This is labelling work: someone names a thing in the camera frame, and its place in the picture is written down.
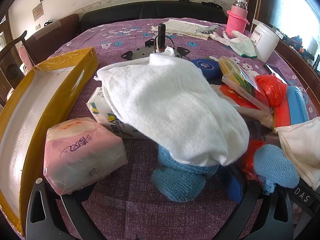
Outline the dark wooden chair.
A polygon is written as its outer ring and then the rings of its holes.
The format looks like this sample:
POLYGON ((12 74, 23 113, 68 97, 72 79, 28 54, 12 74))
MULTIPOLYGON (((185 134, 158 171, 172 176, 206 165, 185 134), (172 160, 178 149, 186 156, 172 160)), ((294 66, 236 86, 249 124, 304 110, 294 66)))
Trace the dark wooden chair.
POLYGON ((7 102, 7 94, 11 89, 15 89, 19 83, 23 80, 24 74, 20 70, 22 61, 18 59, 16 44, 22 43, 27 51, 27 55, 33 65, 37 65, 37 61, 29 45, 27 44, 25 37, 27 31, 25 30, 21 36, 9 42, 1 50, 1 106, 4 107, 7 102))

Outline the cream white cloth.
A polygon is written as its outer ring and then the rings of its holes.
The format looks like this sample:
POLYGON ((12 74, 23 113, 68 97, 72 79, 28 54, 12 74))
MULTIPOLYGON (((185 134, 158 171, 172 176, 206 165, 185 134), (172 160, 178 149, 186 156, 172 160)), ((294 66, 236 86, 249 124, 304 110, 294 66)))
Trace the cream white cloth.
POLYGON ((275 128, 281 149, 312 189, 319 188, 320 119, 275 128))

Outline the red plastic bag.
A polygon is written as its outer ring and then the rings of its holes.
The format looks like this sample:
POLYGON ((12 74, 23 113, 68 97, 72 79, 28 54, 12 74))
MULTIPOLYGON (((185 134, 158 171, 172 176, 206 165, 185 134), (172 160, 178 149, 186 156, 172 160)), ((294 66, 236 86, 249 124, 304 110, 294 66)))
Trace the red plastic bag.
POLYGON ((262 88, 270 107, 278 107, 282 104, 287 91, 287 84, 283 83, 274 74, 257 75, 258 85, 262 88))

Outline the white plastic bucket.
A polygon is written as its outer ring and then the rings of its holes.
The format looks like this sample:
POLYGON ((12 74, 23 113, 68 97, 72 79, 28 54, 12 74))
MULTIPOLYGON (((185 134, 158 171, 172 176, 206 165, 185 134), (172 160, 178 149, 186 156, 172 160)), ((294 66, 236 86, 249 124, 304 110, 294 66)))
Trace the white plastic bucket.
POLYGON ((256 27, 253 29, 250 40, 253 43, 257 58, 266 63, 274 52, 280 38, 264 23, 254 20, 256 27))

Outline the pink tissue pack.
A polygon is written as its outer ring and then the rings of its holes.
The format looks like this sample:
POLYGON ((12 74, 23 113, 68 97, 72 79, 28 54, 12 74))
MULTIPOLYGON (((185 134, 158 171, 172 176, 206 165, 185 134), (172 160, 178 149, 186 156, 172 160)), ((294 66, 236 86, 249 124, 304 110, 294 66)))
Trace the pink tissue pack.
POLYGON ((83 189, 127 163, 121 137, 92 118, 67 120, 47 130, 43 175, 58 195, 83 189))

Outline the white towel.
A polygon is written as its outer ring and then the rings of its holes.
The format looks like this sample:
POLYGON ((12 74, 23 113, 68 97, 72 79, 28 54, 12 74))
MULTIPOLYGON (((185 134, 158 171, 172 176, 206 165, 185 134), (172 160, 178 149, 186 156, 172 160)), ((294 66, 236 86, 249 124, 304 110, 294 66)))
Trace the white towel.
POLYGON ((226 166, 247 150, 244 119, 190 61, 152 54, 103 67, 97 80, 114 114, 179 163, 226 166))

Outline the white red printed bag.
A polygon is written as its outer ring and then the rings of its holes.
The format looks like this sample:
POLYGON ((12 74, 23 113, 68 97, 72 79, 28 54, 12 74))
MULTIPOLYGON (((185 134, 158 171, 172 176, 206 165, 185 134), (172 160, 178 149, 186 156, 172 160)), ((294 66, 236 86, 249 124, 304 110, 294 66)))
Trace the white red printed bag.
POLYGON ((263 126, 273 128, 273 116, 260 110, 253 103, 240 96, 236 91, 230 89, 227 85, 210 85, 214 92, 229 102, 238 113, 248 118, 258 120, 263 126))

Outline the white patterned tissue pack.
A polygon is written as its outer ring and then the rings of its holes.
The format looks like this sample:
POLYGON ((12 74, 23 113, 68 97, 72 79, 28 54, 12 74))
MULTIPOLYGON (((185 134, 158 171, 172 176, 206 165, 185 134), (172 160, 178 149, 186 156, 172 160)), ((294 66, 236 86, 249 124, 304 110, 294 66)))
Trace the white patterned tissue pack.
POLYGON ((120 121, 114 114, 103 95, 103 89, 97 87, 87 102, 93 118, 110 132, 123 139, 148 139, 132 126, 120 121))

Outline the purple floral tablecloth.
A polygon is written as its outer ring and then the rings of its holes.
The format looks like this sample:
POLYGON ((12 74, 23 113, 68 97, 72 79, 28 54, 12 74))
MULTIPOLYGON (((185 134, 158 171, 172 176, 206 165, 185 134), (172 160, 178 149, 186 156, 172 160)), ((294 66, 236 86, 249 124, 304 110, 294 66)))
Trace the purple floral tablecloth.
POLYGON ((153 37, 152 25, 100 25, 56 51, 94 47, 112 111, 147 137, 125 143, 129 166, 99 182, 85 206, 107 239, 211 239, 236 206, 215 172, 245 152, 249 130, 191 61, 120 58, 153 37))

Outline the blue cloth with red bag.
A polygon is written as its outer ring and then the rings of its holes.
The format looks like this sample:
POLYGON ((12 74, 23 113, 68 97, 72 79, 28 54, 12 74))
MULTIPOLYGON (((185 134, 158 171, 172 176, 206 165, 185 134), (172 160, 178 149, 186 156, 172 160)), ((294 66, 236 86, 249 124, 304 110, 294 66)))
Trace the blue cloth with red bag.
POLYGON ((262 140, 249 142, 246 153, 238 160, 238 166, 247 178, 260 184, 265 195, 272 194, 277 185, 293 189, 299 183, 299 174, 282 149, 262 140))

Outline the yellow green sponge pack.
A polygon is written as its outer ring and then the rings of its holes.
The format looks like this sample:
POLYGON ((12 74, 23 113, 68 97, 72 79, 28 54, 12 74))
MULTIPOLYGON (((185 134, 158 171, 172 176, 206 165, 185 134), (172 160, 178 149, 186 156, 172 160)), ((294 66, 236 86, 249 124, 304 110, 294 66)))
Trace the yellow green sponge pack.
POLYGON ((273 113, 273 110, 268 105, 264 91, 253 76, 225 56, 219 58, 218 64, 223 74, 223 83, 260 110, 267 114, 273 113))

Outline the blue microfiber cloth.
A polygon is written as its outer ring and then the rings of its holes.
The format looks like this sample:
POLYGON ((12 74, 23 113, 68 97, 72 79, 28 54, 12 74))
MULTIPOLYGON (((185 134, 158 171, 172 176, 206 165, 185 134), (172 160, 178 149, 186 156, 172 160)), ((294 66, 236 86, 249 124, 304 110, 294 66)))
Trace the blue microfiber cloth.
POLYGON ((182 164, 170 156, 164 147, 158 147, 160 168, 153 171, 152 182, 169 200, 185 203, 194 200, 204 189, 206 181, 217 174, 229 198, 237 203, 243 198, 242 186, 231 171, 221 165, 201 167, 182 164))

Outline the small wall plaque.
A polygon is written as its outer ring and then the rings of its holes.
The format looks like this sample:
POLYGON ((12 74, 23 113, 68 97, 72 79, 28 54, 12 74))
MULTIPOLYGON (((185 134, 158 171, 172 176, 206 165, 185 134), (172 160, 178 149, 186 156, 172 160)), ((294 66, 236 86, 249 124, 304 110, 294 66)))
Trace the small wall plaque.
POLYGON ((43 6, 42 6, 42 3, 41 3, 41 2, 32 10, 32 13, 33 13, 33 18, 34 18, 34 21, 35 21, 35 22, 36 22, 41 16, 44 15, 43 6))

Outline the red and blue sponge pack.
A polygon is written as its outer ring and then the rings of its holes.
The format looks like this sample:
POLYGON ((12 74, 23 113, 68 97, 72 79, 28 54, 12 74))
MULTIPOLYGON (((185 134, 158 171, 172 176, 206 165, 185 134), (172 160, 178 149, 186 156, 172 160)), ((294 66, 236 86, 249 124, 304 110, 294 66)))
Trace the red and blue sponge pack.
POLYGON ((309 121, 303 94, 297 86, 288 86, 282 103, 274 108, 273 128, 309 121))

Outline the pink thermos bottle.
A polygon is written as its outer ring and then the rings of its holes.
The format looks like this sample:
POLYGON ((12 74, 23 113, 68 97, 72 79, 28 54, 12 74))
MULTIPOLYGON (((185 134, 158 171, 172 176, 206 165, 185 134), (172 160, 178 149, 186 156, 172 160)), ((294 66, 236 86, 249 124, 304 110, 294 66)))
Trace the pink thermos bottle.
POLYGON ((247 13, 247 2, 245 0, 235 0, 231 6, 231 10, 227 11, 226 32, 230 37, 234 37, 232 31, 244 33, 246 25, 249 25, 247 13))

